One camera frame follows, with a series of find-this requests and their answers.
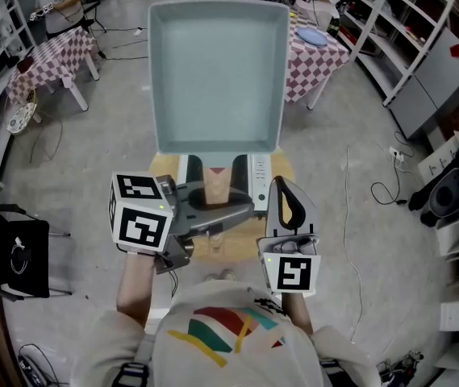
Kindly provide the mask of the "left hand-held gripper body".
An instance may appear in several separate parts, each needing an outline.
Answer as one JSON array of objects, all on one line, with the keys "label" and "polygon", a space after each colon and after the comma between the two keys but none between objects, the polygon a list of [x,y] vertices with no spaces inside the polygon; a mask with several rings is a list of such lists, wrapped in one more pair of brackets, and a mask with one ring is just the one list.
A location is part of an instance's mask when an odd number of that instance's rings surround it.
[{"label": "left hand-held gripper body", "polygon": [[170,175],[113,173],[109,222],[117,249],[156,259],[158,274],[187,266],[194,245],[173,232],[177,225],[177,186]]}]

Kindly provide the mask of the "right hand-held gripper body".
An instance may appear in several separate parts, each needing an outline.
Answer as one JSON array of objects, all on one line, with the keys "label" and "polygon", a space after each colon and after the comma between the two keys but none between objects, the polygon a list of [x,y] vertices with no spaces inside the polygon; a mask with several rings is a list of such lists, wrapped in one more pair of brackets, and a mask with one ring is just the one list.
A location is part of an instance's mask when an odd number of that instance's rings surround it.
[{"label": "right hand-held gripper body", "polygon": [[267,287],[275,294],[315,295],[321,256],[313,234],[264,237],[257,241]]}]

